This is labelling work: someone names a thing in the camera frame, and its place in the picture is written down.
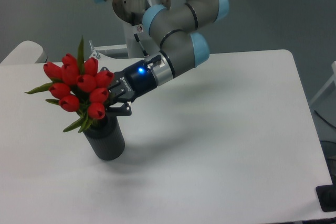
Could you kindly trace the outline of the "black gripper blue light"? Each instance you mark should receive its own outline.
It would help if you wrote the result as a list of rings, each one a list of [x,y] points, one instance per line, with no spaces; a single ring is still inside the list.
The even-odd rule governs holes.
[[[110,103],[124,103],[122,106],[108,107],[108,116],[130,116],[131,102],[154,90],[158,85],[152,70],[144,60],[140,60],[118,72],[111,72],[107,67],[101,68],[107,76],[114,76],[109,85]]]

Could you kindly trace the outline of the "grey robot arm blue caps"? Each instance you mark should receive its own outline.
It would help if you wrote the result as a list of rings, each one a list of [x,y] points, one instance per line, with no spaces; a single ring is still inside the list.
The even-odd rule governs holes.
[[[124,9],[131,24],[140,24],[158,51],[115,73],[106,109],[113,116],[130,115],[136,98],[205,62],[209,47],[198,29],[223,19],[229,1],[185,0],[181,7],[170,9],[161,0],[125,0]]]

